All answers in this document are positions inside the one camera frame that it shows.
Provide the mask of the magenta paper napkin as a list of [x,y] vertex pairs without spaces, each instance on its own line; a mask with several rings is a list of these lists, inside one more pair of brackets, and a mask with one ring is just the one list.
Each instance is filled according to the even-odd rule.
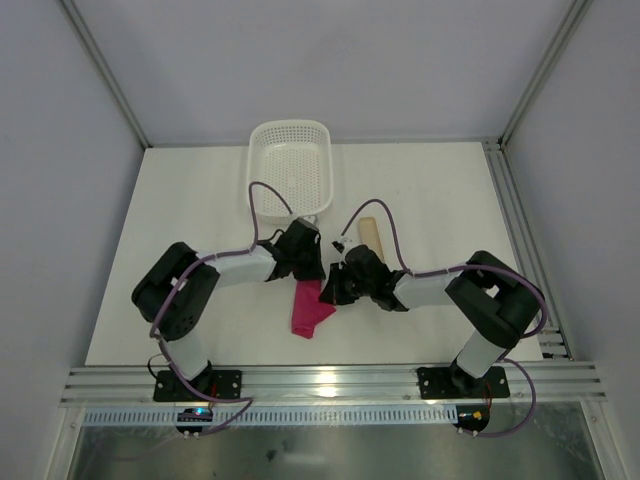
[[321,292],[321,280],[297,282],[291,315],[292,334],[311,339],[316,327],[336,312],[333,305],[319,300]]

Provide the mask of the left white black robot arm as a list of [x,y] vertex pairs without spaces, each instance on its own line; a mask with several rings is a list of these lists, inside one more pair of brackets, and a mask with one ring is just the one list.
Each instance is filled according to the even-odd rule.
[[131,300],[150,323],[151,339],[167,360],[173,381],[191,398],[214,401],[221,392],[196,326],[217,289],[294,277],[323,280],[319,229],[297,218],[272,241],[255,239],[244,250],[201,255],[172,244],[134,288]]

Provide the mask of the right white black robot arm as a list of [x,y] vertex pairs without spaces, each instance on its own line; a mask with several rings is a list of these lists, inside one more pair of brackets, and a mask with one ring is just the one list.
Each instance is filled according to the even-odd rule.
[[505,371],[497,363],[546,310],[535,285],[484,250],[461,265],[423,273],[392,270],[365,245],[339,250],[342,258],[331,265],[320,302],[343,306],[367,297],[384,311],[401,313],[453,305],[472,325],[450,365],[417,369],[421,399],[509,397]]

